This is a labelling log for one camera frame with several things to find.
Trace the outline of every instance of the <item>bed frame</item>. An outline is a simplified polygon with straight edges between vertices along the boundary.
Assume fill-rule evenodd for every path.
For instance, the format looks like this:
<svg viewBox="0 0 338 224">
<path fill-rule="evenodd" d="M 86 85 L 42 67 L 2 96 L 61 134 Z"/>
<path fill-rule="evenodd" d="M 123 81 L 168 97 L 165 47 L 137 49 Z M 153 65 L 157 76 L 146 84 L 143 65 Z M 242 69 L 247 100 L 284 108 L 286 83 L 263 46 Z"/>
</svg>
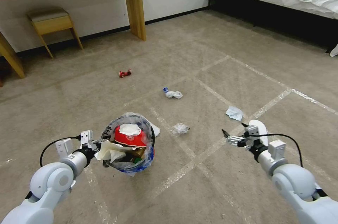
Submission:
<svg viewBox="0 0 338 224">
<path fill-rule="evenodd" d="M 338 20 L 259 0 L 209 0 L 211 9 L 322 46 L 337 45 Z"/>
</svg>

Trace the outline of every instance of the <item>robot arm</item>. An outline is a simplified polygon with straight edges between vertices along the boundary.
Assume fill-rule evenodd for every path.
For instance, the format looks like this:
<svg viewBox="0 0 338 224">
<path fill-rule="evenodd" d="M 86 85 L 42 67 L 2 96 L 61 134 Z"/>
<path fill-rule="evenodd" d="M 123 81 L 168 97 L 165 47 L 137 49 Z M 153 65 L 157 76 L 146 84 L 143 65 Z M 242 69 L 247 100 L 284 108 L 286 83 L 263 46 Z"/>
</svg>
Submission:
<svg viewBox="0 0 338 224">
<path fill-rule="evenodd" d="M 2 224 L 52 224 L 54 208 L 71 192 L 76 178 L 97 151 L 91 136 L 91 131 L 82 132 L 80 149 L 70 155 L 67 153 L 71 150 L 70 141 L 57 142 L 60 161 L 47 164 L 35 172 L 26 199 L 9 212 Z"/>
<path fill-rule="evenodd" d="M 279 193 L 292 205 L 301 224 L 338 224 L 338 202 L 332 200 L 318 186 L 307 169 L 288 164 L 284 157 L 286 144 L 281 140 L 262 142 L 261 125 L 245 127 L 242 137 L 230 136 L 222 130 L 227 143 L 244 147 L 271 178 Z"/>
</svg>

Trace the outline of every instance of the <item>clear plastic bag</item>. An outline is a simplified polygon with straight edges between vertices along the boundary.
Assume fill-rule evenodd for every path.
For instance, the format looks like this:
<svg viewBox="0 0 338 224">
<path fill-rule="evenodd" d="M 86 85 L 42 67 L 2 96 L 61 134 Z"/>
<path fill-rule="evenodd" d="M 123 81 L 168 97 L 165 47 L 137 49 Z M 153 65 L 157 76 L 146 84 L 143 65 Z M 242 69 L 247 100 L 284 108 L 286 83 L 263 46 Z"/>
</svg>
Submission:
<svg viewBox="0 0 338 224">
<path fill-rule="evenodd" d="M 146 142 L 144 142 L 147 145 L 144 152 L 145 158 L 136 164 L 132 162 L 120 162 L 119 160 L 115 160 L 112 163 L 110 163 L 110 160 L 106 160 L 104 162 L 105 164 L 116 168 L 121 172 L 127 173 L 130 176 L 134 176 L 136 172 L 142 171 L 151 165 L 151 162 L 154 158 L 155 135 L 151 129 L 149 121 L 144 116 L 137 113 L 128 112 L 109 123 L 101 135 L 100 142 L 106 140 L 113 142 L 115 138 L 115 129 L 122 124 L 137 124 L 138 127 L 140 127 L 141 130 L 147 135 L 145 138 Z"/>
<path fill-rule="evenodd" d="M 184 133 L 188 133 L 190 127 L 182 124 L 182 123 L 178 123 L 175 124 L 173 127 L 171 127 L 171 132 L 174 135 L 179 135 L 179 134 L 184 134 Z"/>
</svg>

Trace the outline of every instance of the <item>trash bin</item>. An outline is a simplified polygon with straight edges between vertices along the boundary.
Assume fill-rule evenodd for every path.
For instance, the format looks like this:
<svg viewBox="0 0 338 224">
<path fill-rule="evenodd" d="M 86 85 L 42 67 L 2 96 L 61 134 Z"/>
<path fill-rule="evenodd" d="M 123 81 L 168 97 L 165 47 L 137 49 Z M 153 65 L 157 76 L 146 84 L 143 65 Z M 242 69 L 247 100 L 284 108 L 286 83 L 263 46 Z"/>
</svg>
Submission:
<svg viewBox="0 0 338 224">
<path fill-rule="evenodd" d="M 104 142 L 106 140 L 113 141 L 115 137 L 115 129 L 122 124 L 137 124 L 138 127 L 140 127 L 141 130 L 146 134 L 146 150 L 144 152 L 145 158 L 136 164 L 132 162 L 120 162 L 119 160 L 115 160 L 110 163 L 110 160 L 104 160 L 103 165 L 105 167 L 111 166 L 130 176 L 134 176 L 137 172 L 143 171 L 151 165 L 154 158 L 155 134 L 149 121 L 145 119 L 144 116 L 137 113 L 128 112 L 111 121 L 109 125 L 107 125 L 101 135 L 100 142 Z"/>
</svg>

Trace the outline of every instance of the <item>white wall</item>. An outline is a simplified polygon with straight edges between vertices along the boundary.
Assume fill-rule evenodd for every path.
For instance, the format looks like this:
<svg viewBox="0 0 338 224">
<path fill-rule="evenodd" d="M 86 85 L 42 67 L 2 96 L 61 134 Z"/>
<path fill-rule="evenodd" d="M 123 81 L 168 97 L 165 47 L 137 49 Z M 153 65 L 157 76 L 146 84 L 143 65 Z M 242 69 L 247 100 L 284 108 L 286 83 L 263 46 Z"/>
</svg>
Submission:
<svg viewBox="0 0 338 224">
<path fill-rule="evenodd" d="M 71 15 L 80 36 L 129 25 L 125 0 L 0 0 L 0 31 L 16 52 L 41 46 L 26 18 L 29 10 L 60 6 Z M 145 20 L 207 6 L 207 0 L 143 0 Z M 47 43 L 70 39 L 62 31 L 46 36 Z"/>
</svg>

